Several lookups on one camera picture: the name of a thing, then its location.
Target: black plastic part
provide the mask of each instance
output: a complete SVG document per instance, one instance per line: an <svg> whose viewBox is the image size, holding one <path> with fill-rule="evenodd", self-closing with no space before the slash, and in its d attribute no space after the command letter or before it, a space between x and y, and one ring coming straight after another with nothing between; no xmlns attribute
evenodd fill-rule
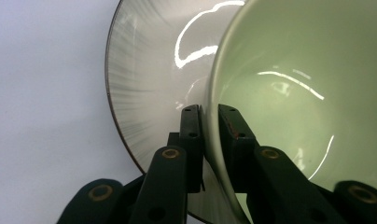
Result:
<svg viewBox="0 0 377 224"><path fill-rule="evenodd" d="M275 223L345 223L282 150L257 148L251 174L273 210Z"/></svg>
<svg viewBox="0 0 377 224"><path fill-rule="evenodd" d="M350 223L377 223L377 189L357 182L343 181L333 193L339 212Z"/></svg>
<svg viewBox="0 0 377 224"><path fill-rule="evenodd" d="M120 224L128 223L129 219L131 218L131 214L133 213L133 209L135 207L139 191L142 188L143 182L145 181L145 177L146 175L141 175L122 188L122 197L118 205L119 216L122 220L119 221Z"/></svg>
<svg viewBox="0 0 377 224"><path fill-rule="evenodd" d="M316 184L313 183L313 185L316 187L316 189L319 191L319 193L322 194L322 196L335 207L335 198L333 192L329 191L328 189L324 189Z"/></svg>
<svg viewBox="0 0 377 224"><path fill-rule="evenodd" d="M235 192L247 192L252 187L247 178L248 163L253 150L259 147L241 113L228 105L218 106L218 123L224 162Z"/></svg>
<svg viewBox="0 0 377 224"><path fill-rule="evenodd" d="M253 187L247 192L246 205L250 216L256 221L256 223L275 223L275 214L270 206L270 202L259 186L253 185Z"/></svg>
<svg viewBox="0 0 377 224"><path fill-rule="evenodd" d="M169 133L167 145L179 146L186 150L188 154L188 193L200 192L205 144L198 105L190 105L182 109L180 133Z"/></svg>
<svg viewBox="0 0 377 224"><path fill-rule="evenodd" d="M129 223L186 223L187 154L162 147L154 155Z"/></svg>
<svg viewBox="0 0 377 224"><path fill-rule="evenodd" d="M116 180L92 181L80 189L57 223L119 223L124 216L119 207L121 195L122 185Z"/></svg>

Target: white background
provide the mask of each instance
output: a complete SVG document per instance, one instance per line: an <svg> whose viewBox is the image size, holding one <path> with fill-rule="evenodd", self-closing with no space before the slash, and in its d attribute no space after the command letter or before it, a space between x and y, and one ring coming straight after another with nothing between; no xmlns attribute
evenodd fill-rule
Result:
<svg viewBox="0 0 377 224"><path fill-rule="evenodd" d="M118 3L0 0L0 223L55 223L92 180L140 175L105 91Z"/></svg>

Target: glossy surface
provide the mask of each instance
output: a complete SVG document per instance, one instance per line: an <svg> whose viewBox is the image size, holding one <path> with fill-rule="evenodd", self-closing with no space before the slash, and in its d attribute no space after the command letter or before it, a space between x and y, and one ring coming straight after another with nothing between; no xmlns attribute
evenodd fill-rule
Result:
<svg viewBox="0 0 377 224"><path fill-rule="evenodd" d="M181 109L204 104L218 43L243 4L124 0L119 5L106 54L109 100L121 137L143 171L169 132L178 132ZM232 213L207 162L203 178L206 192L190 194L188 210L213 223L245 221Z"/></svg>
<svg viewBox="0 0 377 224"><path fill-rule="evenodd" d="M377 188L377 1L248 2L218 50L208 102L211 163L225 189L219 103L316 184Z"/></svg>

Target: brass screw insert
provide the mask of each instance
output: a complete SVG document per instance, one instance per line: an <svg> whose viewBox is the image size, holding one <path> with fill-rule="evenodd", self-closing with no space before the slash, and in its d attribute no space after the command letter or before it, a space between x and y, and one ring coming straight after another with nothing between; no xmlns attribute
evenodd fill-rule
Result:
<svg viewBox="0 0 377 224"><path fill-rule="evenodd" d="M374 193L358 185L352 185L348 191L363 203L377 203L377 196Z"/></svg>
<svg viewBox="0 0 377 224"><path fill-rule="evenodd" d="M261 155L268 159L278 159L279 153L271 148L266 148L261 151Z"/></svg>
<svg viewBox="0 0 377 224"><path fill-rule="evenodd" d="M176 149L165 149L162 152L162 156L166 159L174 159L179 156L179 151Z"/></svg>
<svg viewBox="0 0 377 224"><path fill-rule="evenodd" d="M113 189L109 185L99 185L89 192L89 197L94 202L101 202L112 195Z"/></svg>

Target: white bowl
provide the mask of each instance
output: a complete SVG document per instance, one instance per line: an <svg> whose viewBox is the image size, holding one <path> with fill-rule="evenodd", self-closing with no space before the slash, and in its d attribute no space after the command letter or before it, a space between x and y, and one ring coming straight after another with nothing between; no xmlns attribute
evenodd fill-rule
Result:
<svg viewBox="0 0 377 224"><path fill-rule="evenodd" d="M249 1L209 90L208 153L233 202L218 104L240 110L261 145L284 150L316 184L377 188L377 1Z"/></svg>

